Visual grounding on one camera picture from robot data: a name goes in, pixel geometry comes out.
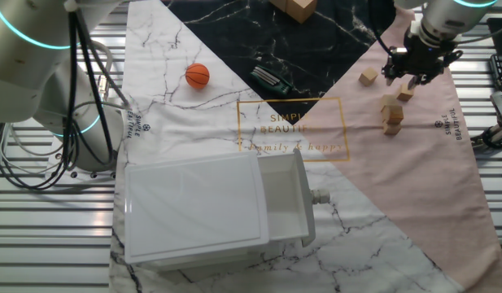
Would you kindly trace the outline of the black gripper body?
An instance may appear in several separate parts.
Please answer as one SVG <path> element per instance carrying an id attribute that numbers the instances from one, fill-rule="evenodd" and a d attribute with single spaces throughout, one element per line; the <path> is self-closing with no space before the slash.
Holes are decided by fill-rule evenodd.
<path id="1" fill-rule="evenodd" d="M 406 74 L 432 80 L 455 60 L 455 42 L 442 41 L 438 46 L 425 44 L 417 35 L 404 36 L 404 52 L 391 47 L 391 78 Z"/>

